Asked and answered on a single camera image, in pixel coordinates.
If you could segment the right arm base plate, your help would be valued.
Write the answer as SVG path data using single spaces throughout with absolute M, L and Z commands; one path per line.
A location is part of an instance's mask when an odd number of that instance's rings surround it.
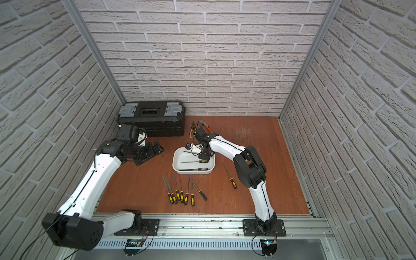
M 268 224 L 262 224 L 260 221 L 256 219 L 244 219 L 242 220 L 243 223 L 243 233 L 244 236 L 247 237 L 254 237 L 254 236 L 269 236 L 269 237 L 275 237 L 276 235 L 278 237 L 286 237 L 286 227 L 284 225 L 283 220 L 276 219 L 272 221 L 271 225 Z

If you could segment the black handled round file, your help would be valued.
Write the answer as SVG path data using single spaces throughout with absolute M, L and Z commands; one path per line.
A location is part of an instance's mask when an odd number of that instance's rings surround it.
M 197 184 L 194 182 L 194 180 L 192 179 L 191 176 L 189 176 L 190 181 L 192 182 L 192 184 L 195 186 L 195 188 L 198 190 L 198 193 L 201 195 L 201 197 L 207 201 L 208 198 L 206 197 L 206 195 L 201 191 L 201 189 L 197 186 Z

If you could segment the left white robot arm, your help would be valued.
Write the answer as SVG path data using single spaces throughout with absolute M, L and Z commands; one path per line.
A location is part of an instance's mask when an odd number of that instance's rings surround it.
M 96 150 L 93 164 L 70 198 L 56 213 L 42 220 L 52 243 L 58 247 L 90 251 L 109 235 L 148 233 L 139 210 L 123 210 L 92 221 L 96 204 L 117 169 L 128 161 L 137 166 L 163 153 L 157 142 L 147 143 L 143 128 L 121 125 L 117 136 Z

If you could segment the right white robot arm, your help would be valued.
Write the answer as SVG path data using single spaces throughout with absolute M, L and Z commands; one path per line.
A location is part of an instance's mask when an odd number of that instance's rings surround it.
M 264 235 L 271 233 L 277 217 L 267 193 L 267 168 L 257 150 L 253 146 L 234 144 L 202 127 L 191 132 L 199 142 L 199 159 L 209 160 L 215 153 L 219 153 L 234 162 L 238 179 L 249 189 L 255 206 L 256 229 Z

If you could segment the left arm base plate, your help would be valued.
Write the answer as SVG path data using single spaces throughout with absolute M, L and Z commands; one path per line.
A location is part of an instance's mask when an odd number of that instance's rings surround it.
M 116 232 L 115 236 L 157 236 L 160 219 L 142 219 L 135 221 L 133 226 Z

